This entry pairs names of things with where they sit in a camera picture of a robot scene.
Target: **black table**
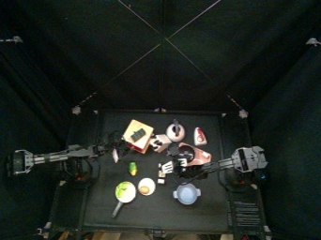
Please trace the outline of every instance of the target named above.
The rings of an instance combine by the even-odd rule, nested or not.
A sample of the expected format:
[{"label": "black table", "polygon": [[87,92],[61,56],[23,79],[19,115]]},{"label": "black table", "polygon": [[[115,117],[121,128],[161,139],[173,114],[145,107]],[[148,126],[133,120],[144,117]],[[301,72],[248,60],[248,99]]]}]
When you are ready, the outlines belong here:
[{"label": "black table", "polygon": [[[165,134],[173,119],[178,119],[186,129],[182,143],[192,145],[194,129],[201,127],[209,143],[198,148],[212,153],[212,161],[229,158],[236,148],[252,146],[248,120],[239,116],[239,112],[117,111],[82,112],[77,115],[69,145],[99,143],[107,133],[115,130],[125,132],[132,119],[154,127],[154,134]],[[218,173],[212,173],[208,179],[193,181],[202,195],[193,205],[184,205],[173,198],[173,192],[178,187],[177,181],[185,179],[169,174],[166,185],[157,184],[158,163],[170,160],[166,151],[156,153],[152,147],[145,155],[130,151],[118,163],[111,155],[102,156],[101,176],[91,187],[58,187],[51,211],[53,228],[61,232],[231,233],[233,217],[229,193],[220,184]],[[136,176],[129,173],[132,161],[138,165]],[[138,192],[134,201],[124,205],[117,218],[113,218],[111,213],[118,203],[114,196],[117,185],[130,181],[138,186],[145,177],[156,182],[154,193],[144,196]]]}]

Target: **black curtain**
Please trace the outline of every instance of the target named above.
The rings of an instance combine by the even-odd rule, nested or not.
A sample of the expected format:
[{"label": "black curtain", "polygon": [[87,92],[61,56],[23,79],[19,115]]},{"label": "black curtain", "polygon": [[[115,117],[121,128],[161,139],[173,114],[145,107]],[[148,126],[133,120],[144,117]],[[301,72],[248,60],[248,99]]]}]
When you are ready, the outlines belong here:
[{"label": "black curtain", "polygon": [[[14,34],[0,27],[2,36]],[[50,217],[55,181],[51,172],[35,170],[8,178],[6,159],[18,149],[33,153],[62,150],[71,108],[33,63],[23,46],[0,44],[0,238],[26,236]]]},{"label": "black curtain", "polygon": [[321,238],[321,49],[311,47],[252,111],[255,144],[267,150],[264,201],[287,239]]}]

